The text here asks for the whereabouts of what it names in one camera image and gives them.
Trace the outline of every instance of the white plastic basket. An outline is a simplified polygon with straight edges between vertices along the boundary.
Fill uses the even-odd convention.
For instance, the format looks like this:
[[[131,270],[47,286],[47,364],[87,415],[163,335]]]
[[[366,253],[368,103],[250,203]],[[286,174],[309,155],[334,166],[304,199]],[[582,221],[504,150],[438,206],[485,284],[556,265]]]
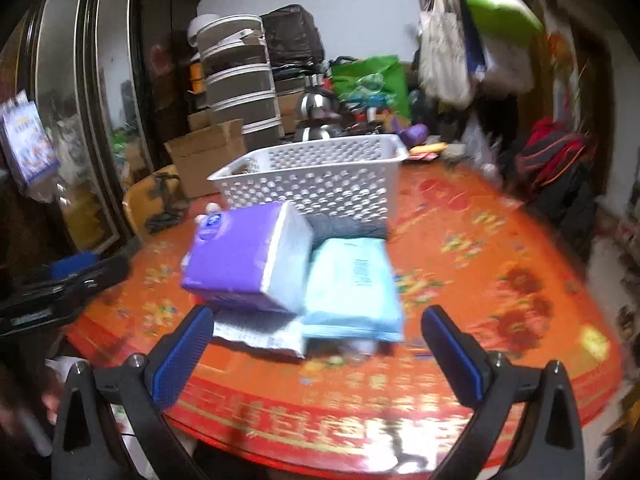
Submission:
[[[408,155],[394,134],[294,142],[247,153],[209,180],[231,208],[292,200],[303,214],[386,219]]]

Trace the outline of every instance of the purple tissue package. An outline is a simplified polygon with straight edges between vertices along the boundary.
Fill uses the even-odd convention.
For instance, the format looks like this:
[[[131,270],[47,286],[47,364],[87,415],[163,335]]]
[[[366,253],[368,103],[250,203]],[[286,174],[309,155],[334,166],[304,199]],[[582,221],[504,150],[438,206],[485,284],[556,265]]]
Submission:
[[[312,235],[293,202],[211,214],[196,232],[181,285],[227,308],[298,314]]]

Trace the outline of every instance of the kettle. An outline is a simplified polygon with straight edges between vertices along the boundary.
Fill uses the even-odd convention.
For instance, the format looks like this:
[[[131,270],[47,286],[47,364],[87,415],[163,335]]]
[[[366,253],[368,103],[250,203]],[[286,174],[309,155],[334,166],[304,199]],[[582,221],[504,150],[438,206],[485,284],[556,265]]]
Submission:
[[[296,114],[299,121],[340,123],[340,101],[333,92],[321,86],[309,86],[298,102]]]
[[[349,135],[340,124],[325,123],[324,121],[303,121],[298,124],[293,138],[294,142],[306,140],[334,139]]]

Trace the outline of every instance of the light blue tissue package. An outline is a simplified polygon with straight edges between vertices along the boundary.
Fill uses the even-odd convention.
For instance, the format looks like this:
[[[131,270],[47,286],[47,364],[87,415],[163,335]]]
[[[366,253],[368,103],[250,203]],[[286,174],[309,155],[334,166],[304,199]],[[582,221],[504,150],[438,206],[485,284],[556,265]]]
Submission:
[[[402,341],[404,316],[386,255],[377,238],[331,238],[312,256],[302,335]]]

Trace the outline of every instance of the orange tablecloth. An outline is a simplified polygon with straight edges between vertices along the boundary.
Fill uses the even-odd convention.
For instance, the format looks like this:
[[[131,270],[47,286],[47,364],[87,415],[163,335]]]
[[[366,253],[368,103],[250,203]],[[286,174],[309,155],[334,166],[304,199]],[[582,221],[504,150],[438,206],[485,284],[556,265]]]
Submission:
[[[439,303],[485,348],[518,364],[562,360],[587,423],[622,378],[620,352],[584,285],[518,206],[465,168],[403,166],[388,251],[405,343],[359,366],[277,362],[210,344],[167,415],[205,442],[295,472],[386,471],[396,464],[391,435],[433,470],[470,417],[420,337],[423,308]],[[69,327],[94,364],[148,352],[192,307],[178,283],[193,231],[187,222],[159,234],[134,257],[130,279]],[[505,455],[521,412],[512,409],[491,464]]]

